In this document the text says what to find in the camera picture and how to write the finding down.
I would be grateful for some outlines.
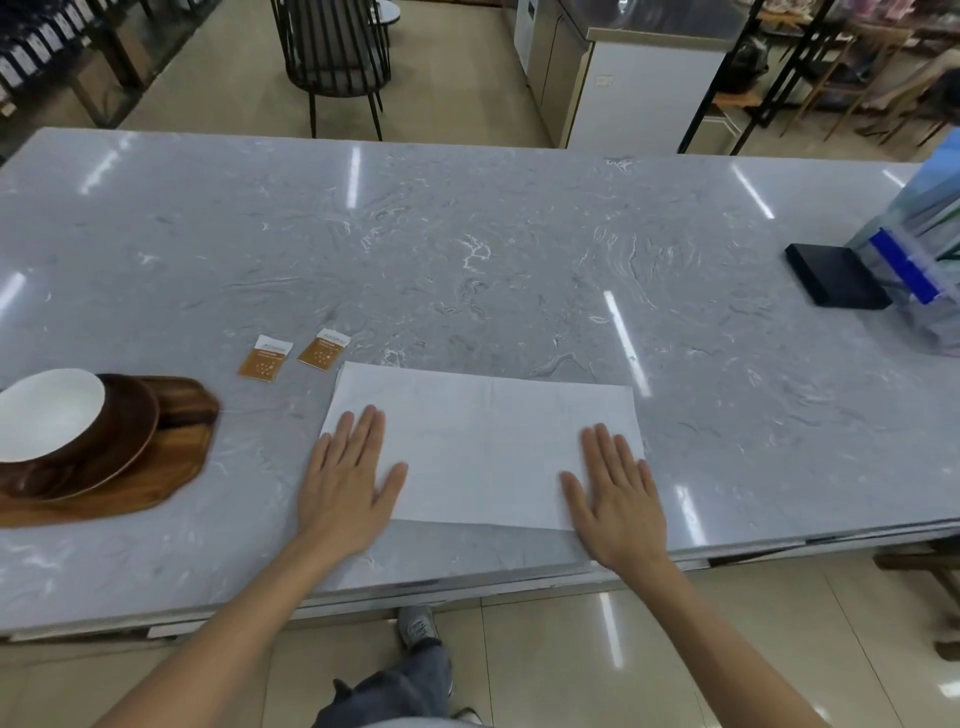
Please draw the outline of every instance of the blue label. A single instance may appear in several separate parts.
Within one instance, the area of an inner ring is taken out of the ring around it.
[[[880,228],[870,242],[920,303],[926,305],[940,295],[940,289],[907,257],[893,235]]]

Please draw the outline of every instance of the black metal chair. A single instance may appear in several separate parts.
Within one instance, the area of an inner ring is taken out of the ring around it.
[[[390,81],[390,47],[380,10],[370,0],[271,0],[287,77],[310,96],[310,133],[317,138],[317,96],[370,102],[376,137],[383,141],[376,103]]]

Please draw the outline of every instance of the wooden plate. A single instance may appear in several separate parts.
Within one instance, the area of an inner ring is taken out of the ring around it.
[[[9,497],[0,489],[0,528],[89,521],[154,508],[203,470],[220,403],[195,379],[138,379],[154,391],[160,420],[147,447],[133,463],[109,482],[73,497]]]
[[[133,376],[98,375],[107,387],[108,437],[103,446],[63,463],[0,465],[0,491],[11,497],[61,500],[122,473],[150,442],[159,419],[154,391]]]

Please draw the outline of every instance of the gray pants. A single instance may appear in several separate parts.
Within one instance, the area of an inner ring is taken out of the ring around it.
[[[448,717],[453,667],[440,640],[414,645],[399,663],[356,688],[333,681],[337,694],[317,714],[313,728],[361,728],[398,717]]]

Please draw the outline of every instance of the finger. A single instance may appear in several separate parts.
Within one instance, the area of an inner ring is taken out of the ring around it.
[[[640,470],[634,459],[634,454],[630,452],[630,444],[623,435],[613,437],[613,445],[616,447],[616,454],[620,456],[620,462],[623,463],[623,472],[627,474],[627,480],[635,491],[643,491],[643,480],[640,477]]]
[[[333,437],[329,432],[325,432],[320,436],[320,439],[317,441],[317,444],[313,446],[313,451],[310,453],[310,465],[307,466],[307,473],[310,475],[316,475],[324,466],[324,461],[326,459],[326,453],[330,449],[330,441]]]
[[[587,503],[587,494],[573,473],[560,473],[560,483],[564,487],[566,506],[570,510],[570,520],[573,527],[585,542],[592,539],[596,530],[596,516]]]
[[[344,456],[340,462],[347,465],[356,465],[360,459],[360,453],[363,452],[364,443],[367,442],[367,435],[370,434],[370,425],[373,424],[373,415],[376,414],[376,407],[368,404],[364,407],[363,414],[360,415],[360,422],[353,429],[353,434],[347,440],[347,447],[344,450]]]
[[[607,426],[600,424],[596,426],[597,443],[600,446],[600,452],[603,454],[604,462],[607,463],[607,471],[610,473],[610,479],[613,485],[618,488],[629,488],[630,482],[627,480],[627,474],[623,472],[623,463],[620,462],[620,454],[616,451],[613,444],[613,438],[607,430]]]
[[[593,486],[593,502],[596,503],[599,497],[612,490],[613,481],[610,480],[610,472],[600,453],[600,446],[597,444],[597,436],[593,428],[585,429],[580,435],[580,440],[584,446],[584,459],[587,461],[590,485]]]
[[[394,513],[396,499],[399,497],[400,491],[403,490],[403,484],[407,480],[408,470],[409,466],[406,463],[397,463],[390,468],[390,472],[387,473],[387,479],[383,483],[383,490],[380,491],[380,495],[373,501],[373,510],[382,519],[384,524],[390,520],[391,515]]]
[[[360,459],[357,465],[369,473],[376,473],[376,463],[380,459],[380,449],[383,447],[383,436],[387,431],[387,416],[377,410],[373,414],[373,422],[370,425],[370,434],[367,435],[367,442],[360,453]]]
[[[650,466],[646,460],[637,460],[636,468],[640,471],[640,480],[643,482],[643,490],[647,495],[653,498],[657,503],[660,502],[660,494],[657,492],[657,483],[654,482],[654,475],[650,472]]]
[[[347,437],[353,429],[353,413],[344,412],[340,416],[340,422],[337,423],[337,429],[333,433],[333,441],[330,443],[330,450],[326,453],[324,465],[336,465],[340,462],[344,454],[344,448],[347,446]]]

